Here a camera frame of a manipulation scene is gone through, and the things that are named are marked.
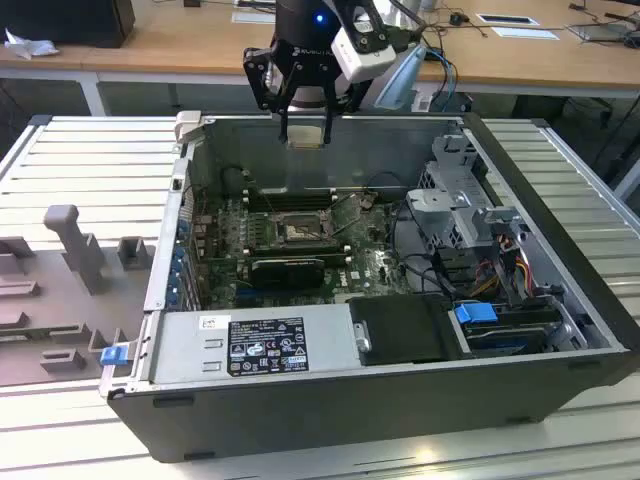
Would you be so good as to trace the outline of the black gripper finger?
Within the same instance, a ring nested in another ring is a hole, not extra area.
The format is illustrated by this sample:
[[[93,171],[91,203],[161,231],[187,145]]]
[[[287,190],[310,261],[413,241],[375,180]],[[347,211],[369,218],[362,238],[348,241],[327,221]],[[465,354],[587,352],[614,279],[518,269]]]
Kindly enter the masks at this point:
[[[344,94],[338,96],[335,88],[335,78],[332,78],[330,75],[324,75],[322,77],[321,86],[325,99],[325,120],[323,133],[323,143],[325,145],[331,143],[334,118],[345,113],[356,112],[360,108],[360,105],[372,83],[372,79],[365,80],[363,82],[352,83],[348,86]]]
[[[288,109],[300,87],[300,62],[295,60],[292,46],[271,46],[266,49],[246,48],[243,68],[258,107],[280,116],[279,140],[288,140]],[[267,73],[275,66],[282,75],[277,93],[267,85]]]

